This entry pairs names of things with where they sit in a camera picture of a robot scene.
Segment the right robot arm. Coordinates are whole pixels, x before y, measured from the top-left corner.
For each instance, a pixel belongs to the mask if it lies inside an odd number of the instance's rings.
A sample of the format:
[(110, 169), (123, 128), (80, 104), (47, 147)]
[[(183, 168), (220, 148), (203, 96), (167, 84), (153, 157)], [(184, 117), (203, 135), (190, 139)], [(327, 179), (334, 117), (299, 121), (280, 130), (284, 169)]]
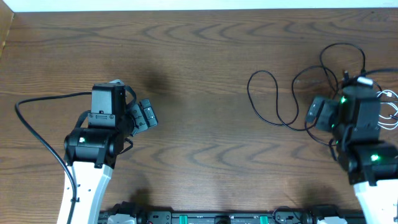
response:
[(339, 100), (316, 96), (305, 121), (332, 133), (333, 158), (347, 173), (366, 223), (397, 223), (397, 148), (379, 138), (375, 90), (346, 86)]

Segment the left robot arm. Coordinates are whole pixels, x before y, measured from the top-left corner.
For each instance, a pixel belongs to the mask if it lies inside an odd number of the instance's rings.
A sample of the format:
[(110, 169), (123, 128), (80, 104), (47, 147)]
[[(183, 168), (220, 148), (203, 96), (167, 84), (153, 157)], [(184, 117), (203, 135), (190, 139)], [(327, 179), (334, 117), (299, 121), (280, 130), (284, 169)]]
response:
[(138, 133), (157, 126), (148, 99), (138, 101), (121, 80), (95, 84), (91, 108), (64, 140), (67, 164), (58, 223), (96, 223), (117, 156)]

